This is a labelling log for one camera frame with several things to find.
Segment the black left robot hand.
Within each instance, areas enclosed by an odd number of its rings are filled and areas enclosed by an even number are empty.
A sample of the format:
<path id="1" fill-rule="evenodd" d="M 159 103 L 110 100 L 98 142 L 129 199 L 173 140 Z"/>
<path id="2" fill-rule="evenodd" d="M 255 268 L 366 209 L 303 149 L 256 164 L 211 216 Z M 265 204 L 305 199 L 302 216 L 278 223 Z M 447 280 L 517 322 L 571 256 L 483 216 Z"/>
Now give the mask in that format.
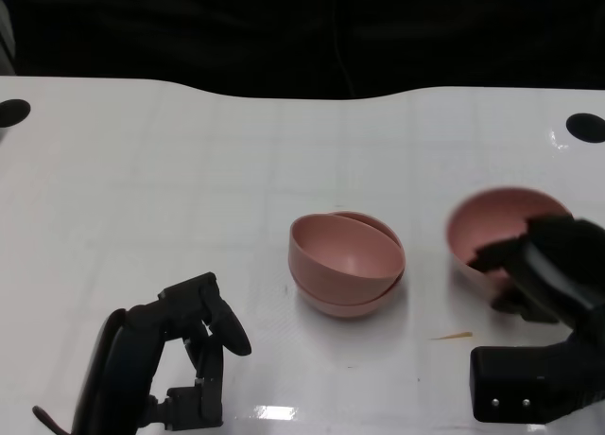
<path id="1" fill-rule="evenodd" d="M 195 369 L 194 383 L 169 389 L 159 401 L 151 384 L 164 346 L 176 339 Z M 115 310 L 99 333 L 73 433 L 134 434 L 150 424 L 169 431 L 221 426 L 225 351 L 244 357 L 251 343 L 211 272 L 165 288 L 150 304 Z"/>

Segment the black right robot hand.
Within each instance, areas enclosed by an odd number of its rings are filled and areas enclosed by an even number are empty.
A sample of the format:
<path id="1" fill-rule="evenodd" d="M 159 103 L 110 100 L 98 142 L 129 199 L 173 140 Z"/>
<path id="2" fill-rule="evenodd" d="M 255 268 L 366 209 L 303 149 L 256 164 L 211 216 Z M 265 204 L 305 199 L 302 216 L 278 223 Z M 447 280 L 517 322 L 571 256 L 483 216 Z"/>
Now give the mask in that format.
<path id="1" fill-rule="evenodd" d="M 572 330 L 604 331 L 604 228 L 571 215 L 526 220 L 526 230 L 475 249 L 468 265 L 504 270 L 519 290 Z"/>

